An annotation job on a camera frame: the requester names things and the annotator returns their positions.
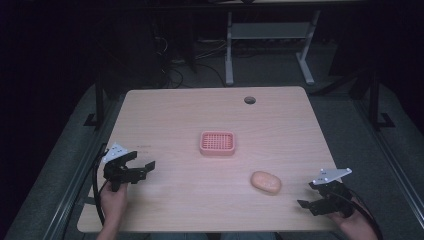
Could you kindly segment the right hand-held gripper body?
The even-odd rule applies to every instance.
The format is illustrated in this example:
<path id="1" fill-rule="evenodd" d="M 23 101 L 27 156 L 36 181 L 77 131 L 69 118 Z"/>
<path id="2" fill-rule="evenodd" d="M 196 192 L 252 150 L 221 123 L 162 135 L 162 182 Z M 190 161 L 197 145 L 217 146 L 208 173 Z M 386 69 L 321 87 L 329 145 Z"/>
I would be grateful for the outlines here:
<path id="1" fill-rule="evenodd" d="M 321 169 L 319 175 L 312 180 L 315 185 L 325 184 L 327 192 L 320 194 L 321 199 L 327 199 L 335 207 L 335 212 L 342 214 L 343 218 L 350 217 L 354 210 L 352 206 L 352 194 L 340 179 L 352 173 L 350 168 L 345 169 Z"/>

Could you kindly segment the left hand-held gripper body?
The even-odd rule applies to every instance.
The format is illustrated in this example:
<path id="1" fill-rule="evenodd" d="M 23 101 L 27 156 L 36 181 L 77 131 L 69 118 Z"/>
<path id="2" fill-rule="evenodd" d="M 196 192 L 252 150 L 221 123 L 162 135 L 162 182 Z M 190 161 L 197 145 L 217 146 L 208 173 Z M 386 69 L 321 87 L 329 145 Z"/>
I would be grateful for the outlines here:
<path id="1" fill-rule="evenodd" d="M 112 190 L 116 192 L 121 184 L 131 183 L 137 184 L 140 180 L 145 180 L 147 173 L 138 172 L 137 168 L 128 168 L 125 166 L 115 165 L 113 160 L 127 154 L 128 151 L 121 145 L 114 143 L 102 158 L 105 164 L 103 168 L 103 177 L 112 184 Z"/>

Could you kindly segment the orange soap bar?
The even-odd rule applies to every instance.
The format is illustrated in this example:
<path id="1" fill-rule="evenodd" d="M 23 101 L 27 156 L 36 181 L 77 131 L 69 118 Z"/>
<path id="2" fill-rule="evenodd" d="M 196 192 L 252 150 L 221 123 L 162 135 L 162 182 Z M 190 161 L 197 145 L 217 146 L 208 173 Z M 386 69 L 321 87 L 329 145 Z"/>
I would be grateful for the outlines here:
<path id="1" fill-rule="evenodd" d="M 256 171 L 251 175 L 251 185 L 270 194 L 277 194 L 282 187 L 281 180 L 268 172 Z"/>

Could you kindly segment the pink soap dish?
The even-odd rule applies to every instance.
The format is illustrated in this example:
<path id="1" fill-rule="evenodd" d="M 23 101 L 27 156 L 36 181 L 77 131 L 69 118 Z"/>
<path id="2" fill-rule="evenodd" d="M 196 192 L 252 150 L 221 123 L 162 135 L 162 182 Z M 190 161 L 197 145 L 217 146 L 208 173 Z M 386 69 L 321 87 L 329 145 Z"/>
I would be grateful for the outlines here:
<path id="1" fill-rule="evenodd" d="M 205 156 L 231 156 L 235 153 L 235 135 L 229 131 L 204 131 L 199 149 Z"/>

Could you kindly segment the person's left hand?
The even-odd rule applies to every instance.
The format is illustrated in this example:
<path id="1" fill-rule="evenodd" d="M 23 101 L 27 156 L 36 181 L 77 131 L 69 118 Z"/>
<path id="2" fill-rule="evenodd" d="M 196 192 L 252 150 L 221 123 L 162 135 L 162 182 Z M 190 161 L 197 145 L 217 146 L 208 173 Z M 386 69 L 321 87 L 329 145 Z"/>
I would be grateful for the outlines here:
<path id="1" fill-rule="evenodd" d="M 101 197 L 101 208 L 104 213 L 104 224 L 102 231 L 117 232 L 127 207 L 127 184 L 121 184 L 114 192 L 112 184 L 107 182 L 103 187 Z"/>

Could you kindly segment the person's right hand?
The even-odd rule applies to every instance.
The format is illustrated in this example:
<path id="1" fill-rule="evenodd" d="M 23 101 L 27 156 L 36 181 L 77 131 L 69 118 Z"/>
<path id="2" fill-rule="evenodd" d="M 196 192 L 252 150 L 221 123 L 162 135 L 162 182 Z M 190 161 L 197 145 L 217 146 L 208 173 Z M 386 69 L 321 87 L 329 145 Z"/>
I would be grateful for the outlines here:
<path id="1" fill-rule="evenodd" d="M 327 217 L 333 221 L 344 234 L 347 231 L 358 230 L 368 230 L 374 232 L 366 218 L 358 211 L 355 211 L 348 218 L 343 218 L 339 213 L 330 213 L 327 214 Z"/>

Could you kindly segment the black metal stand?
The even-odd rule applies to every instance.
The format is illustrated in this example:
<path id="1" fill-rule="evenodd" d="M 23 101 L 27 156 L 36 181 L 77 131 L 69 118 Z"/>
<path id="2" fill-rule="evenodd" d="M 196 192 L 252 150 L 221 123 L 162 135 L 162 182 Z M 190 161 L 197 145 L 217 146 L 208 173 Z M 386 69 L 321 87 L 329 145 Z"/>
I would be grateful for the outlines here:
<path id="1" fill-rule="evenodd" d="M 100 129 L 104 121 L 104 93 L 103 81 L 101 74 L 98 73 L 95 79 L 95 112 L 90 113 L 85 122 L 85 126 L 94 127 L 96 130 Z"/>
<path id="2" fill-rule="evenodd" d="M 375 131 L 380 131 L 382 128 L 393 128 L 395 126 L 387 113 L 379 112 L 379 88 L 380 81 L 377 71 L 373 70 L 369 81 L 368 119 Z"/>

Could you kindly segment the metal floor rail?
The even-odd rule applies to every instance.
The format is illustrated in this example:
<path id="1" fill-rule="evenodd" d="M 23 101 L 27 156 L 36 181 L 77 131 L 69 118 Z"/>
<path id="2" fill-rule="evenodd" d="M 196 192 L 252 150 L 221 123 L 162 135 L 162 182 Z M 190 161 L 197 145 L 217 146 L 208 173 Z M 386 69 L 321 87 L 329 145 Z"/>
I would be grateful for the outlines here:
<path id="1" fill-rule="evenodd" d="M 71 232 L 77 231 L 76 222 L 85 201 L 91 200 L 93 167 L 107 149 L 122 103 L 122 97 L 104 101 L 105 116 L 99 128 L 85 126 L 92 109 L 83 115 L 82 123 L 71 119 L 70 125 L 65 127 L 65 134 L 57 146 L 59 152 L 53 154 L 53 164 L 49 166 L 52 171 L 49 182 L 54 185 L 50 193 L 57 199 L 52 205 L 53 214 L 48 218 L 47 228 L 41 235 L 42 240 L 63 240 L 69 226 Z"/>
<path id="2" fill-rule="evenodd" d="M 410 178 L 407 176 L 404 168 L 402 167 L 399 158 L 390 147 L 388 141 L 382 133 L 382 129 L 395 128 L 396 125 L 387 113 L 377 113 L 376 123 L 371 121 L 371 114 L 369 108 L 366 107 L 361 101 L 354 102 L 355 109 L 358 111 L 361 118 L 365 121 L 368 130 L 374 137 L 378 147 L 382 151 L 387 164 L 390 166 L 394 174 L 395 180 L 399 185 L 401 193 L 404 195 L 409 207 L 411 208 L 417 221 L 424 229 L 424 200 L 418 194 L 416 188 L 413 186 Z"/>

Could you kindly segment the white desk frame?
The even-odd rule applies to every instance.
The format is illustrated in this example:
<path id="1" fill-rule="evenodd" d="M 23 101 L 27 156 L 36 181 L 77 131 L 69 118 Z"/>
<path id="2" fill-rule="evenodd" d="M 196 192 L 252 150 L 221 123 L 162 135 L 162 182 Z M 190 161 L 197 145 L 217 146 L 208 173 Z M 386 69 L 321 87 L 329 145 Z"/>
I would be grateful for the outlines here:
<path id="1" fill-rule="evenodd" d="M 227 14 L 226 55 L 225 55 L 225 84 L 234 84 L 232 43 L 234 40 L 275 40 L 275 39 L 303 39 L 304 46 L 296 53 L 296 59 L 307 85 L 314 85 L 315 81 L 307 63 L 307 54 L 312 43 L 314 33 L 320 17 L 320 10 L 316 10 L 309 22 L 283 23 L 236 23 L 232 21 L 232 13 Z"/>

